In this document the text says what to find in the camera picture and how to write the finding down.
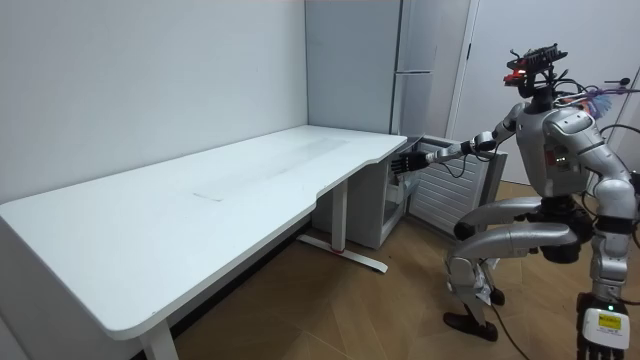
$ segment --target door frame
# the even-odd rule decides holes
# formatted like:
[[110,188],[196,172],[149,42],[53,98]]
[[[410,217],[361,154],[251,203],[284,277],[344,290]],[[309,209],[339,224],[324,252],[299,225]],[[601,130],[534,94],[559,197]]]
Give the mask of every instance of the door frame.
[[[476,25],[478,9],[480,8],[480,1],[481,0],[471,0],[469,2],[467,24],[464,30],[462,51],[460,51],[460,59],[458,60],[458,72],[456,74],[456,82],[453,88],[453,97],[451,99],[451,108],[449,110],[449,119],[447,121],[447,130],[445,132],[445,137],[447,139],[453,138],[453,131],[456,127],[458,109],[460,107],[460,97],[462,95],[462,86],[464,85],[464,76],[467,70],[469,52],[472,50],[473,31]],[[640,90],[640,67],[636,72],[635,78],[631,82],[630,88]],[[633,94],[628,95],[622,105],[620,115],[616,119],[615,124],[630,125],[634,118],[640,118],[640,94],[635,96],[633,96]],[[622,143],[622,138],[624,136],[623,130],[624,129],[613,129],[607,137],[607,143],[614,152],[618,150]]]

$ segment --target wooden floor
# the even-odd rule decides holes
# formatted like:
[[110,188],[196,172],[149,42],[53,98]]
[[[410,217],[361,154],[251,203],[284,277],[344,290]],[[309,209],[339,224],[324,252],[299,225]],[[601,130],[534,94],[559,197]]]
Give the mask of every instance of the wooden floor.
[[[498,198],[535,195],[503,183]],[[452,331],[445,311],[461,311],[447,291],[443,255],[448,243],[405,219],[379,251],[352,250],[389,265],[385,275],[309,245],[293,243],[183,333],[181,360],[428,360],[520,359],[495,314],[497,343]],[[575,359],[575,300],[591,287],[590,246],[572,265],[542,255],[503,259],[494,272],[507,296],[499,308],[531,359]],[[640,256],[631,249],[624,296],[640,300]],[[640,359],[640,311],[632,308],[632,348]]]

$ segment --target humanoid robot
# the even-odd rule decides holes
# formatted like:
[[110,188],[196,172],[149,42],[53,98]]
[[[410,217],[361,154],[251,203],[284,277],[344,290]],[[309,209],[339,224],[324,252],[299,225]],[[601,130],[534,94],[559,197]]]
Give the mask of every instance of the humanoid robot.
[[[629,240],[635,230],[638,201],[634,179],[611,151],[584,108],[588,91],[553,73],[553,62],[567,56],[557,44],[530,50],[510,61],[505,85],[516,86],[531,102],[515,105],[495,130],[433,153],[411,152],[392,162],[396,173],[425,168],[479,152],[497,151],[513,135],[531,186],[540,197],[516,198],[481,206],[456,224],[456,246],[445,264],[450,290],[467,314],[444,314],[452,328],[496,341],[496,327],[485,320],[483,304],[503,305],[504,294],[489,272],[490,259],[525,257],[542,251],[554,263],[578,260],[591,240],[593,287],[577,301],[578,359],[623,359],[629,347],[629,317],[621,290],[627,277]],[[544,80],[537,81],[542,75]],[[556,91],[572,83],[578,93]],[[599,201],[592,220],[572,195],[586,191],[590,173],[598,176],[593,196]],[[528,223],[516,223],[528,220]],[[478,232],[479,226],[511,224]]]

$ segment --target white desk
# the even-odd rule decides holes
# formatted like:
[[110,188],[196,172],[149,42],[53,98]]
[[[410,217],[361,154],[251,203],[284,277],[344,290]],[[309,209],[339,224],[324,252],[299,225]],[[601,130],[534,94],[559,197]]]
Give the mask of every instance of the white desk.
[[337,185],[344,243],[348,177],[405,140],[301,126],[10,202],[0,217],[109,336],[173,360],[169,314]]

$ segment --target sticker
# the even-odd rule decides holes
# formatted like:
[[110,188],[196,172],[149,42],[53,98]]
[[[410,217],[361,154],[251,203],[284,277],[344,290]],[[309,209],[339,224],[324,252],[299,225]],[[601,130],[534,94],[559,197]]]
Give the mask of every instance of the sticker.
[[598,325],[614,330],[620,330],[622,327],[619,317],[604,314],[598,315]]

